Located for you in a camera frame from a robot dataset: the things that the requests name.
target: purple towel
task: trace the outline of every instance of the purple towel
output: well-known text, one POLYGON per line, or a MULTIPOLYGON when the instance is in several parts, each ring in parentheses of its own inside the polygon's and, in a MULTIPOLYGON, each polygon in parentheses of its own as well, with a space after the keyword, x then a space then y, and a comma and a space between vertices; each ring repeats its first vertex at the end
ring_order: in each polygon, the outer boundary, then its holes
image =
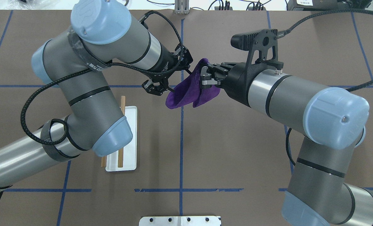
POLYGON ((184 81, 175 86, 174 92, 168 94, 165 105, 169 109, 182 107, 192 102, 193 107, 198 107, 220 93, 220 88, 215 86, 209 89, 200 89, 200 70, 208 63, 209 60, 206 58, 201 59, 192 73, 184 81))

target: clear plastic wrap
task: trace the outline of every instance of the clear plastic wrap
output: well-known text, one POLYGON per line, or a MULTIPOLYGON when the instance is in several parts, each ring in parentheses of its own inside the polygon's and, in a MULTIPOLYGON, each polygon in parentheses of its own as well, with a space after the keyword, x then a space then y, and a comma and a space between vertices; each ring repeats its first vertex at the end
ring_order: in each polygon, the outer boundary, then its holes
POLYGON ((56 0, 25 0, 22 2, 20 0, 10 0, 7 9, 19 9, 19 10, 40 10, 49 9, 55 4, 56 0))

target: sticker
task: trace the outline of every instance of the sticker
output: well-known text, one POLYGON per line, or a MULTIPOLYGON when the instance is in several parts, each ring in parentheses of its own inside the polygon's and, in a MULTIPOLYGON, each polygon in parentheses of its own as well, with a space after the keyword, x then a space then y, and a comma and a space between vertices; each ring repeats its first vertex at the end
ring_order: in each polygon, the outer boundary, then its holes
POLYGON ((296 3, 303 6, 313 6, 312 0, 296 0, 296 3))

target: white mounting plate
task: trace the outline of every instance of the white mounting plate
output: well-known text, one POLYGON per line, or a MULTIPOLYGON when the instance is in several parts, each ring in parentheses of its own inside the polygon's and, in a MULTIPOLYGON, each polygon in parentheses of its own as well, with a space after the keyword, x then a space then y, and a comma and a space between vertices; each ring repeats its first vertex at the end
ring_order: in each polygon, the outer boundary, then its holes
POLYGON ((139 221, 139 226, 221 226, 221 217, 219 216, 143 217, 139 221))
POLYGON ((133 139, 124 147, 124 167, 118 167, 118 151, 107 156, 107 172, 126 171, 136 169, 136 141, 137 141, 137 107, 125 107, 126 120, 131 127, 133 139))

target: blue joint cap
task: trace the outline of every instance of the blue joint cap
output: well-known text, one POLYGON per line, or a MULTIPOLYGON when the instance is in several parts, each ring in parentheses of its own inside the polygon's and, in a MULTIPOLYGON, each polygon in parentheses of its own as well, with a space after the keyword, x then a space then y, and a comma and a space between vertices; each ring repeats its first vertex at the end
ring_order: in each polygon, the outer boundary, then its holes
POLYGON ((329 87, 309 101, 303 126, 314 142, 341 150, 359 137, 368 117, 369 104, 364 98, 342 88, 329 87))
POLYGON ((281 214, 293 226, 330 226, 330 224, 311 207, 288 191, 281 214))
POLYGON ((120 39, 131 22, 129 10, 116 0, 80 0, 71 13, 73 30, 83 40, 97 45, 120 39))
POLYGON ((101 135, 92 149, 97 156, 102 157, 125 147, 132 139, 131 127, 123 116, 101 135))
POLYGON ((44 84, 53 82, 48 76, 47 72, 45 71, 44 62, 43 62, 44 48, 47 45, 47 43, 51 40, 46 41, 42 46, 40 46, 40 48, 36 50, 36 52, 33 53, 33 56, 32 56, 33 72, 37 75, 37 77, 39 77, 43 81, 44 84))

